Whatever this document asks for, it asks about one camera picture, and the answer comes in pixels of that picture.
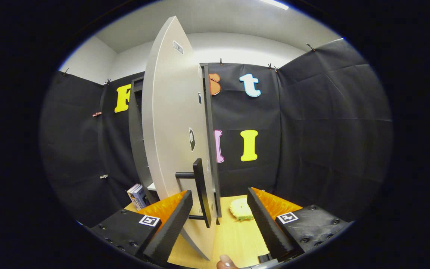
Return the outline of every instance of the white wall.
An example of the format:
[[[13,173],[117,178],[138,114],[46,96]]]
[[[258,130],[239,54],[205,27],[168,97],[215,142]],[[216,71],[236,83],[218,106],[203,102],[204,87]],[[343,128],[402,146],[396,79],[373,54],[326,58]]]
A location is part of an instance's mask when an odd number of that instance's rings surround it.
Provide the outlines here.
[[[59,70],[79,78],[104,84],[117,53],[99,38],[93,36],[67,58]]]
[[[187,35],[198,63],[219,62],[281,67],[305,51],[278,41],[247,34],[196,33]],[[111,80],[145,71],[153,41],[119,53],[109,71]]]

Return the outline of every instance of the yellow letter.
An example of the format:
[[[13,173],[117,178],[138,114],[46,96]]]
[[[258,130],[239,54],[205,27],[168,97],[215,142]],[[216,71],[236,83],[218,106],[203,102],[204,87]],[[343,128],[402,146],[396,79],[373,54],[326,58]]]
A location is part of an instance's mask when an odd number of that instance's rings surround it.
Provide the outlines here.
[[[126,111],[128,109],[128,105],[125,100],[128,102],[130,98],[130,84],[118,87],[117,92],[117,106],[116,109],[114,109],[115,113]]]
[[[255,130],[244,130],[240,135],[243,137],[242,162],[256,160],[258,155],[255,154],[255,136],[258,136],[258,132]]]

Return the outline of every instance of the white door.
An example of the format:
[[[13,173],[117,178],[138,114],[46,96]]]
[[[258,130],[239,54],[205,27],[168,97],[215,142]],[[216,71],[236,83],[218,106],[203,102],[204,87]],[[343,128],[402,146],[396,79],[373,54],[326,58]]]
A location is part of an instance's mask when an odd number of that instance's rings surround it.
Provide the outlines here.
[[[149,54],[142,86],[142,128],[150,174],[159,198],[190,189],[190,215],[202,215],[195,180],[180,179],[179,184],[175,173],[193,172],[193,162],[202,159],[209,190],[210,228],[204,220],[188,219],[181,235],[202,257],[210,259],[216,206],[209,170],[202,69],[175,16],[162,26]]]

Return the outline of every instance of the ceiling light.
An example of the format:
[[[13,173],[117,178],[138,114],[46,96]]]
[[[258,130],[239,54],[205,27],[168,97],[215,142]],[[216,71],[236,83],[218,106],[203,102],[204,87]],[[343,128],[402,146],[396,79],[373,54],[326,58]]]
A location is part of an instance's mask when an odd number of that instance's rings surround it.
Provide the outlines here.
[[[284,10],[288,9],[287,5],[283,5],[282,3],[279,3],[279,2],[276,2],[273,0],[260,0],[260,1],[265,2],[267,4],[270,4],[270,5],[274,5],[275,7],[279,7],[279,8],[284,9]]]

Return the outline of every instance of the yellow sponge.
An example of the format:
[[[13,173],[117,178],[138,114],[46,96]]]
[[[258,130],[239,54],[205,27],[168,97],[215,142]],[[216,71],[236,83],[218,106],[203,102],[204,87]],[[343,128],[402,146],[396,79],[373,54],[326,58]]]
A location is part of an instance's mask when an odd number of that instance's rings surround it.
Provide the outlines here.
[[[253,219],[253,214],[251,213],[248,203],[246,203],[246,198],[233,200],[232,203],[230,203],[230,212],[239,221]]]

